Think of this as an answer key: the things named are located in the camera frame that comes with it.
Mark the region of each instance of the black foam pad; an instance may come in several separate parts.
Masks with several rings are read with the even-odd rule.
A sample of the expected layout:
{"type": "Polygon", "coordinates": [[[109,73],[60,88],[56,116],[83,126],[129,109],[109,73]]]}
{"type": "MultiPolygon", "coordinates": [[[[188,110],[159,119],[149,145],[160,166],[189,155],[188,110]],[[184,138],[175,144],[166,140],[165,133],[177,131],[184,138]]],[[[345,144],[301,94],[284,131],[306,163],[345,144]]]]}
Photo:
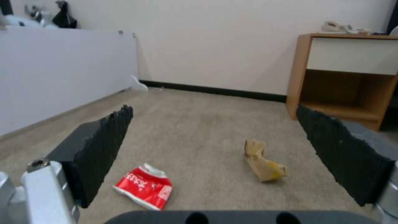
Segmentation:
{"type": "Polygon", "coordinates": [[[305,106],[297,118],[323,164],[360,205],[375,203],[394,167],[396,148],[358,123],[305,106]]]}
{"type": "Polygon", "coordinates": [[[62,164],[73,197],[82,208],[97,195],[132,118],[133,108],[124,105],[107,117],[81,124],[47,155],[62,164]]]}

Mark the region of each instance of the crumpled paper bag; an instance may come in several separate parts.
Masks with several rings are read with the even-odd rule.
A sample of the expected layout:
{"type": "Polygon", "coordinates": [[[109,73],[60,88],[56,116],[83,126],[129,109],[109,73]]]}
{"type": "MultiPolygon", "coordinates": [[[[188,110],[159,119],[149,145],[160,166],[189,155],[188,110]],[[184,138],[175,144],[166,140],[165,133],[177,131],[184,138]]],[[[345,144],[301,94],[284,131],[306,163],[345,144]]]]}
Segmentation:
{"type": "Polygon", "coordinates": [[[265,143],[257,140],[246,140],[245,160],[250,168],[263,181],[276,180],[286,176],[286,167],[274,161],[264,159],[265,143]]]}

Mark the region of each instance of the black bag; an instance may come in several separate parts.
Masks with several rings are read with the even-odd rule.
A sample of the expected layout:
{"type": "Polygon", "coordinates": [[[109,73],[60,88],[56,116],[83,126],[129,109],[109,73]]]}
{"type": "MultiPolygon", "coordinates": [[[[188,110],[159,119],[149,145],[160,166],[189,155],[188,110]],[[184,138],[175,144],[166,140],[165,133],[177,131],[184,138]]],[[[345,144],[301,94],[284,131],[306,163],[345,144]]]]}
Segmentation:
{"type": "Polygon", "coordinates": [[[53,18],[53,23],[60,28],[76,29],[77,20],[68,13],[68,3],[66,1],[56,1],[58,7],[61,9],[53,18]]]}

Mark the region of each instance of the nightstand drawer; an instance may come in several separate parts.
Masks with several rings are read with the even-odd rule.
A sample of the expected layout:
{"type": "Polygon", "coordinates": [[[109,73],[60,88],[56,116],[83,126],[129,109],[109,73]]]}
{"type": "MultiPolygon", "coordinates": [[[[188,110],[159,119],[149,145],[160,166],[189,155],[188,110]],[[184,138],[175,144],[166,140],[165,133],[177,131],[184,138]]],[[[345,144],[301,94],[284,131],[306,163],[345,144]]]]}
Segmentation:
{"type": "Polygon", "coordinates": [[[314,37],[307,68],[396,75],[398,41],[314,37]]]}

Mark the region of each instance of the carpet floor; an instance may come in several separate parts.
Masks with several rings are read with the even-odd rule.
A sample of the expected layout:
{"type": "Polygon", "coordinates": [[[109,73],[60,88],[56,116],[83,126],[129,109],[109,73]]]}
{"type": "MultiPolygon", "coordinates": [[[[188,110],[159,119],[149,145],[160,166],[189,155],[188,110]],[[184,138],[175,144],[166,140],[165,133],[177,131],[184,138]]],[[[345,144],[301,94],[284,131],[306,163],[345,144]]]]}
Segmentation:
{"type": "Polygon", "coordinates": [[[79,124],[123,104],[134,108],[117,159],[80,223],[143,210],[112,185],[145,162],[173,183],[165,210],[345,210],[364,214],[328,172],[283,103],[162,90],[127,90],[0,140],[0,170],[19,185],[26,164],[47,155],[79,124]],[[246,139],[266,142],[266,158],[288,176],[260,183],[244,161],[246,139]]]}

